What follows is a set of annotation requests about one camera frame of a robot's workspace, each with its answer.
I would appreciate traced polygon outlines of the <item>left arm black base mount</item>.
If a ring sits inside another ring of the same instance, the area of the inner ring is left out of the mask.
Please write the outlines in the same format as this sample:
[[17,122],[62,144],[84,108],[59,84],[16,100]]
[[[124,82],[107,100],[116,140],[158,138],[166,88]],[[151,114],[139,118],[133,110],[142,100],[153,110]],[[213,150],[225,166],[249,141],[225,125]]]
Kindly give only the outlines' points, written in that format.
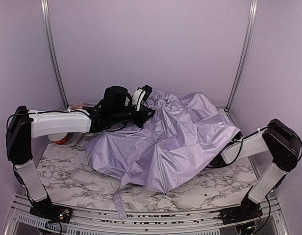
[[38,216],[44,219],[59,221],[62,223],[69,223],[72,217],[72,212],[72,208],[52,205],[51,207],[45,208],[44,210],[39,210],[37,208],[31,207],[29,213],[31,215]]

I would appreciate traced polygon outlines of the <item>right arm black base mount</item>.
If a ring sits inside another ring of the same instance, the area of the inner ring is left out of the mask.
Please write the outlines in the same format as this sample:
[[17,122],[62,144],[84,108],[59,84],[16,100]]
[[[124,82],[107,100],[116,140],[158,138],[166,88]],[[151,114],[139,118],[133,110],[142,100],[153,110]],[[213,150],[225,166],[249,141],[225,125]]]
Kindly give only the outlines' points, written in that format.
[[263,215],[262,209],[257,206],[255,208],[243,207],[242,205],[237,207],[231,207],[220,210],[218,218],[222,220],[223,224],[238,223],[254,218],[260,218]]

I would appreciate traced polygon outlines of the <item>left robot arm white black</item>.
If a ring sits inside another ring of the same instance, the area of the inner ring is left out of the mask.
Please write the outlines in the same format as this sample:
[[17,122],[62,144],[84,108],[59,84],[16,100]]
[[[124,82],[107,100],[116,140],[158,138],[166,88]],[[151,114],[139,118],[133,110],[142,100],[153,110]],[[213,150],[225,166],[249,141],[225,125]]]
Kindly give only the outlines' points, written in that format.
[[34,111],[19,106],[6,122],[6,154],[16,177],[32,198],[32,208],[41,213],[54,209],[33,163],[32,139],[53,136],[60,141],[68,133],[99,133],[118,124],[126,127],[131,122],[141,128],[154,115],[154,110],[143,104],[151,93],[152,87],[148,85],[134,94],[124,87],[111,86],[93,107]]

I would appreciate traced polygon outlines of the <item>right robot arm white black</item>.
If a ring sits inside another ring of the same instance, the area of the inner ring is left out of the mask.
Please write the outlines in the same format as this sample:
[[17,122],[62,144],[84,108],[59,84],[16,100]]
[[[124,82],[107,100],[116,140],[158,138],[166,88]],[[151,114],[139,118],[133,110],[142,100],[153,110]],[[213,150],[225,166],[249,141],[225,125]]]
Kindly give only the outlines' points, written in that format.
[[244,210],[259,205],[297,166],[302,158],[299,135],[275,118],[256,132],[227,144],[208,165],[209,168],[223,168],[264,152],[270,153],[272,163],[241,201]]

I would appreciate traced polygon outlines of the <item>lavender folding umbrella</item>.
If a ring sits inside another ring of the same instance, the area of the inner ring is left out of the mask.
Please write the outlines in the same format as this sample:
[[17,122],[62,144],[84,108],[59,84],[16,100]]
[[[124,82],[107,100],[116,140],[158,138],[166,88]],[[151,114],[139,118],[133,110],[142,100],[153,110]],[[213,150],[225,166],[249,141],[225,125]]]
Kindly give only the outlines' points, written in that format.
[[119,179],[119,188],[167,193],[200,173],[239,133],[203,93],[154,90],[147,106],[155,113],[143,127],[103,131],[85,146],[92,168]]

